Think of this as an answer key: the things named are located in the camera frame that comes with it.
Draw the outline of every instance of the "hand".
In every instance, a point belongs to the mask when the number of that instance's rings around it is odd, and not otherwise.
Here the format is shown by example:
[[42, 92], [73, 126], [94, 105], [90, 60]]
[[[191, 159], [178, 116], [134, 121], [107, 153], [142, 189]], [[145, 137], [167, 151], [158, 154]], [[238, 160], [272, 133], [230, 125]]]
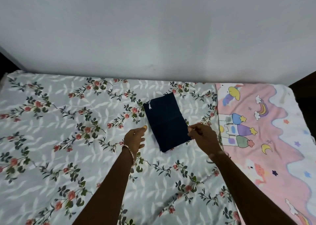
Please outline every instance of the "hand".
[[219, 146], [217, 135], [211, 129], [201, 123], [197, 123], [188, 127], [188, 136], [195, 139], [197, 145], [206, 155], [216, 154], [218, 151], [222, 151]]
[[134, 159], [136, 159], [138, 150], [145, 146], [140, 143], [145, 141], [145, 138], [142, 137], [145, 135], [146, 130], [147, 126], [131, 129], [124, 137], [124, 144], [132, 151]]

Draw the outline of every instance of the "folded dark blue garment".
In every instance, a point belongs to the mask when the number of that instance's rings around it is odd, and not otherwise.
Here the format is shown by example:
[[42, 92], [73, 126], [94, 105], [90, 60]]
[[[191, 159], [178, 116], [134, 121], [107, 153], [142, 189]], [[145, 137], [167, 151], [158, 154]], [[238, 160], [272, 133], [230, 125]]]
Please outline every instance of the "folded dark blue garment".
[[173, 93], [152, 99], [143, 106], [162, 152], [191, 140], [188, 136], [188, 126]]

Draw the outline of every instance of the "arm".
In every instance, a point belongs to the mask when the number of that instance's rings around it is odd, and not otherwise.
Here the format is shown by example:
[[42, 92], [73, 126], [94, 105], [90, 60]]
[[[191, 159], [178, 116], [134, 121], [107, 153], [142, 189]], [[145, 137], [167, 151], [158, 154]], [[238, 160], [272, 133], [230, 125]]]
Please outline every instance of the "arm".
[[211, 127], [195, 124], [188, 128], [188, 135], [217, 165], [240, 214], [247, 225], [296, 223], [272, 202], [225, 154]]
[[[142, 136], [144, 136], [146, 129], [143, 127], [132, 129], [124, 137], [124, 144], [131, 149], [134, 158], [136, 158], [138, 149], [144, 147], [144, 144], [140, 144], [140, 142], [145, 140]], [[128, 148], [123, 147], [121, 154], [116, 159], [101, 186], [81, 211], [73, 225], [117, 224], [133, 163], [130, 151]]]

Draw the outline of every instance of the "bedsheet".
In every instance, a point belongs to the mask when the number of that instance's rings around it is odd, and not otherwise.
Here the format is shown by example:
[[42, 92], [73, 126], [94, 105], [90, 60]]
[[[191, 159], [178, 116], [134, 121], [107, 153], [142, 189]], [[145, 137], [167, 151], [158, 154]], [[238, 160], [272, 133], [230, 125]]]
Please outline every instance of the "bedsheet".
[[[0, 91], [1, 224], [72, 224], [126, 132], [148, 125], [143, 103], [171, 92], [187, 123], [219, 131], [214, 84], [9, 74]], [[145, 138], [118, 224], [239, 223], [218, 169], [195, 141], [162, 153], [149, 126]]]
[[216, 88], [224, 151], [297, 224], [316, 224], [316, 146], [292, 90], [271, 84]]

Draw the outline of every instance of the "wall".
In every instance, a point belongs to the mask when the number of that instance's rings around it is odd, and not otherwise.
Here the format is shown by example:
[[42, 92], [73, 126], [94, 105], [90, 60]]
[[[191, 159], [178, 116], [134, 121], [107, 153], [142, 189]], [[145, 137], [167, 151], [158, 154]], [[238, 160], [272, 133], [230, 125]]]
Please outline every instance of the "wall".
[[28, 71], [289, 85], [316, 70], [316, 0], [0, 0]]

